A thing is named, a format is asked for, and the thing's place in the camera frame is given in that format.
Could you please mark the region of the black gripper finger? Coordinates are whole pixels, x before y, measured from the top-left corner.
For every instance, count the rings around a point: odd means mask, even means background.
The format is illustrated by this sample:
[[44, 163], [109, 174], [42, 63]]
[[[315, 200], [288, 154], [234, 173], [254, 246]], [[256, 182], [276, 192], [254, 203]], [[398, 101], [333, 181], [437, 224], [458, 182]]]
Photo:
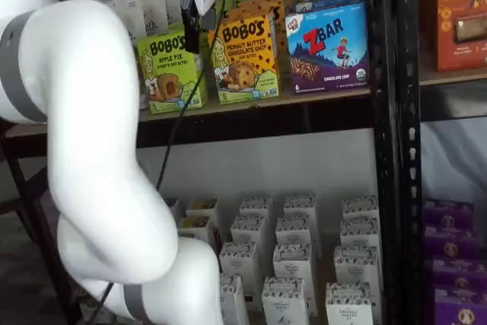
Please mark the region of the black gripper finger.
[[195, 0], [183, 0], [181, 13], [186, 37], [186, 51], [197, 54], [199, 52], [199, 13]]
[[210, 9], [201, 16], [200, 26], [203, 30], [214, 30], [217, 26], [217, 9], [214, 2]]

